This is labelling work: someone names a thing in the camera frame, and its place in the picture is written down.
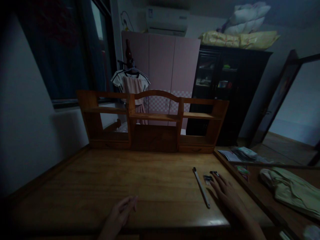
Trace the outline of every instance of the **desk surface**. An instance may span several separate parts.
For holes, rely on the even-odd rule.
[[[27,232],[97,232],[114,203],[138,195],[127,229],[229,226],[228,214],[215,203],[209,186],[207,209],[193,167],[203,186],[202,175],[222,173],[260,225],[273,226],[213,154],[107,149],[90,149],[75,159],[24,198],[12,216]]]

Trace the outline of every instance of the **yellow bag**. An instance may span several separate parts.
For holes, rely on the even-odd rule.
[[[199,37],[201,44],[220,46],[220,47],[234,47],[239,48],[240,39],[238,36],[226,35],[217,31],[208,31],[202,33]]]
[[[239,34],[240,48],[252,50],[266,50],[271,47],[280,35],[277,31],[255,32],[249,34]]]

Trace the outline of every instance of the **pink wardrobe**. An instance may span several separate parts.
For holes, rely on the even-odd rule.
[[[200,40],[136,32],[122,32],[125,57],[125,40],[129,39],[135,65],[149,76],[149,90],[163,90],[177,97],[191,97],[196,73]],[[189,112],[190,105],[184,105]],[[177,114],[178,104],[170,99],[151,96],[147,99],[149,113]],[[175,126],[175,122],[149,121],[150,125]],[[183,119],[182,129],[187,128]]]

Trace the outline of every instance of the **dark wooden cabinet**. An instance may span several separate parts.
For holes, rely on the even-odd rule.
[[[237,138],[263,71],[272,53],[200,46],[192,98],[229,100],[217,145],[237,145]],[[212,106],[190,106],[190,112],[210,113]],[[186,134],[204,136],[208,120],[189,119]]]

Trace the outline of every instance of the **air conditioner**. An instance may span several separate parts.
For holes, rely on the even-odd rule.
[[[146,8],[149,33],[184,37],[188,29],[189,12],[172,8]]]

